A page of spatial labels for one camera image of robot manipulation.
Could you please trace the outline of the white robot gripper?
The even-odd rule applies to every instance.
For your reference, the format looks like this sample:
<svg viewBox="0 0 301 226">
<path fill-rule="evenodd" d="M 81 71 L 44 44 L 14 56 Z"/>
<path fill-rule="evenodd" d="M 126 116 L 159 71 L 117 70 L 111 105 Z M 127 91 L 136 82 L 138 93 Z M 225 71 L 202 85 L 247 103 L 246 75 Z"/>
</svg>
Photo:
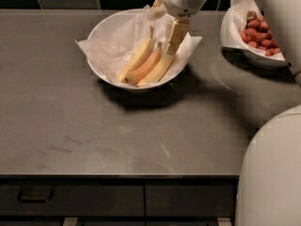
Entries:
<svg viewBox="0 0 301 226">
<path fill-rule="evenodd" d="M 197 14 L 207 0 L 155 0 L 147 19 L 156 21 L 169 13 L 173 17 L 193 16 Z M 166 23 L 166 49 L 168 55 L 175 55 L 190 24 L 188 19 L 168 21 Z"/>
</svg>

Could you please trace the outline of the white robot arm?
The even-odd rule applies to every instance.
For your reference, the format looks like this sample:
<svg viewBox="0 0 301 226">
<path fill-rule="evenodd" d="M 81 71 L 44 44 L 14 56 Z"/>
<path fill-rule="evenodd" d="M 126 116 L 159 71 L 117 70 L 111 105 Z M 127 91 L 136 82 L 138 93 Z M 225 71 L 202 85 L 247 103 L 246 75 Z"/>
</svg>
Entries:
<svg viewBox="0 0 301 226">
<path fill-rule="evenodd" d="M 264 17 L 281 49 L 267 57 L 244 44 L 240 31 L 249 12 Z M 258 76 L 225 87 L 223 104 L 241 124 L 258 112 L 268 117 L 255 126 L 242 159 L 235 192 L 235 219 L 219 226 L 300 226 L 300 0 L 232 0 L 220 39 L 227 59 Z"/>
</svg>

